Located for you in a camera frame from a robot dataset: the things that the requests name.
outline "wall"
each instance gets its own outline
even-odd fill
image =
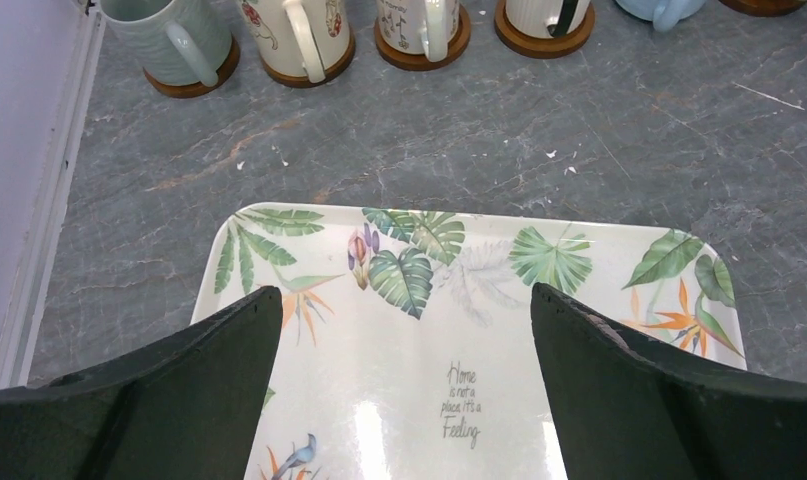
[[[44,174],[78,15],[70,0],[0,0],[0,333]]]

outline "tray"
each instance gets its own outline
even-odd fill
[[[192,323],[261,285],[284,311],[245,479],[565,478],[530,328],[538,281],[746,367],[727,268],[677,230],[275,203],[231,216]]]

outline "wooden coaster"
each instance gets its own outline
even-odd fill
[[[594,5],[589,4],[586,16],[576,30],[559,38],[535,38],[521,33],[506,16],[506,0],[497,2],[494,30],[500,40],[512,50],[532,58],[559,58],[576,52],[588,40],[594,29]]]
[[[217,70],[218,83],[214,87],[207,87],[200,82],[182,86],[165,85],[153,78],[152,75],[147,73],[147,70],[144,70],[144,76],[147,78],[147,81],[150,82],[150,85],[168,97],[194,98],[199,97],[200,95],[205,95],[223,85],[223,82],[232,76],[232,72],[234,72],[235,67],[238,66],[238,60],[240,58],[241,48],[238,46],[238,42],[235,40],[235,37],[232,37],[232,46],[229,47],[229,55],[226,56],[226,60],[223,61],[223,64]]]
[[[465,7],[462,5],[459,5],[459,27],[456,28],[456,35],[454,35],[450,43],[447,44],[447,56],[444,57],[444,60],[439,62],[430,62],[427,60],[426,55],[410,55],[395,50],[382,38],[382,32],[379,30],[379,21],[374,22],[374,43],[376,43],[379,55],[383,60],[395,67],[411,72],[426,72],[449,65],[459,58],[462,52],[468,48],[468,42],[470,40],[471,18],[468,16],[468,11],[465,10]]]
[[[347,69],[347,66],[350,65],[350,62],[353,60],[354,56],[356,56],[356,36],[353,34],[353,28],[350,28],[350,43],[347,45],[347,50],[344,51],[344,56],[335,62],[331,67],[324,70],[324,75],[326,78],[324,78],[322,82],[312,83],[309,81],[308,76],[292,77],[291,75],[283,75],[265,63],[264,58],[262,58],[262,66],[272,79],[285,86],[292,88],[311,88],[317,87],[318,85],[323,85],[324,83],[327,83],[335,77],[341,75],[341,73]]]
[[[804,6],[806,0],[721,0],[721,3],[754,17],[779,17]]]

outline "countertop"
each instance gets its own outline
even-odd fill
[[[187,326],[220,224],[278,201],[690,231],[731,270],[749,368],[807,382],[807,5],[709,0],[657,34],[593,3],[589,42],[542,61],[498,40],[494,1],[465,1],[467,51],[410,73],[379,57],[374,3],[348,0],[352,65],[292,90],[223,0],[241,62],[193,100],[154,91],[107,32],[31,380]]]

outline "marble countertop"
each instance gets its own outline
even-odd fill
[[[215,2],[241,63],[194,100],[156,93],[107,32],[32,381],[187,326],[220,224],[279,201],[690,231],[729,265],[749,368],[807,382],[807,6],[709,0],[660,35],[594,0],[585,47],[540,61],[500,43],[494,3],[464,2],[459,60],[409,73],[379,57],[373,2],[348,0],[352,65],[292,90]]]

